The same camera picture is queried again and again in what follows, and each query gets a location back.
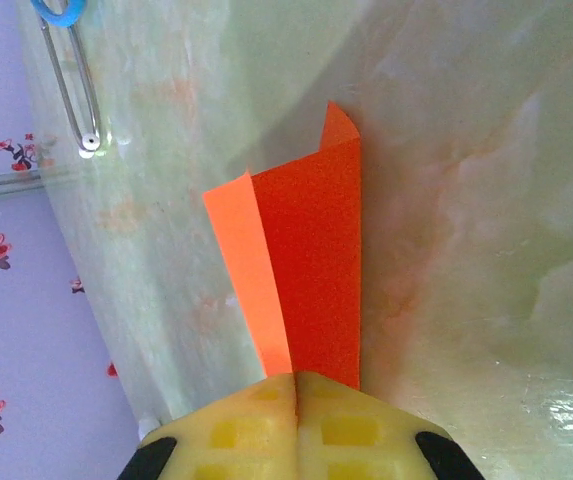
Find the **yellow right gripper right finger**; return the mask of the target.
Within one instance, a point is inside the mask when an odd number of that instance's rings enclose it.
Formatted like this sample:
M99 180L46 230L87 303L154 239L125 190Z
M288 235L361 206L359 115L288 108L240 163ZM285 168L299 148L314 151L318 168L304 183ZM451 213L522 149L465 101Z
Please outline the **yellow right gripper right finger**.
M300 479L483 477L437 424L321 374L296 375Z

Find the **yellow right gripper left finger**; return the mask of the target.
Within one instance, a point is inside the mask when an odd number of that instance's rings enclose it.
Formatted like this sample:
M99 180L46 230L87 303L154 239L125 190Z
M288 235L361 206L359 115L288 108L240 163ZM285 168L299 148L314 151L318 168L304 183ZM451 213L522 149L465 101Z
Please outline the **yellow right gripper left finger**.
M295 379L280 374L150 432L118 478L294 479Z

